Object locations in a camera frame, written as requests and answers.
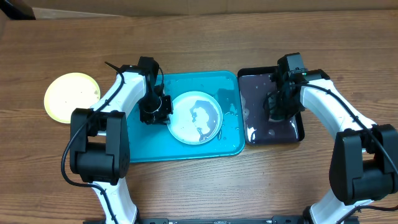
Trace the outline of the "green sponge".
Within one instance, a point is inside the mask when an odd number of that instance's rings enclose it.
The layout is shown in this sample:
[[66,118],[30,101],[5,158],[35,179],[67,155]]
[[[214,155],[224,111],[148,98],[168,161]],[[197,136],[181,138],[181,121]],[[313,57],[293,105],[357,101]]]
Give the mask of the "green sponge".
[[283,121],[284,119],[285,119],[285,116],[282,114],[270,114],[269,115],[270,122],[277,123],[277,122]]

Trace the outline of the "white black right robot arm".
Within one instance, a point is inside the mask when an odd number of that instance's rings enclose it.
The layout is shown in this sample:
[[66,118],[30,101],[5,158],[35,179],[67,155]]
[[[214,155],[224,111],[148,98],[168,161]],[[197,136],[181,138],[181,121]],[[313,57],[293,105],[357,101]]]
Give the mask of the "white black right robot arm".
[[298,69],[270,76],[276,89],[264,109],[272,122],[311,111],[334,139],[330,189],[303,217],[308,223],[345,223],[363,209],[384,212],[397,207],[372,205],[397,193],[397,130],[378,125],[356,110],[323,70]]

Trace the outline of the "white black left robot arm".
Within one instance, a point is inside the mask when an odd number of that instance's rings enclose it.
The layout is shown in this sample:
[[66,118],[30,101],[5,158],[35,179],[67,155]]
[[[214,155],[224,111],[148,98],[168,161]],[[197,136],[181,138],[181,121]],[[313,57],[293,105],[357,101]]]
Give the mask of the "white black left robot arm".
[[127,117],[135,106],[146,125],[169,124],[172,100],[157,84],[163,71],[149,57],[137,65],[114,66],[116,81],[96,104],[71,115],[70,140],[63,152],[61,173],[77,187],[91,188],[106,218],[103,223],[140,223],[126,174],[130,164]]

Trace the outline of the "yellow plate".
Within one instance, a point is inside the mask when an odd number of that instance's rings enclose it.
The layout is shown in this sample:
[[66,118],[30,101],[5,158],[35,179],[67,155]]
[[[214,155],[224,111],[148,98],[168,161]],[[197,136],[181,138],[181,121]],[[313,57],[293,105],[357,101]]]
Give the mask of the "yellow plate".
[[49,85],[44,96],[44,107],[55,121],[70,124],[76,108],[89,108],[100,100],[100,95],[99,85],[89,75],[67,73]]

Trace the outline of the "light blue plate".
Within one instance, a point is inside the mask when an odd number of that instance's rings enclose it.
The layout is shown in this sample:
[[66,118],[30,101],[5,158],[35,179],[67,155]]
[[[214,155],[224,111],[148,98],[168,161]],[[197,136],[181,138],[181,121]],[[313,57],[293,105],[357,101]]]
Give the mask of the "light blue plate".
[[184,144],[200,145],[211,141],[220,131],[223,112],[211,95],[189,91],[176,97],[167,125],[171,135]]

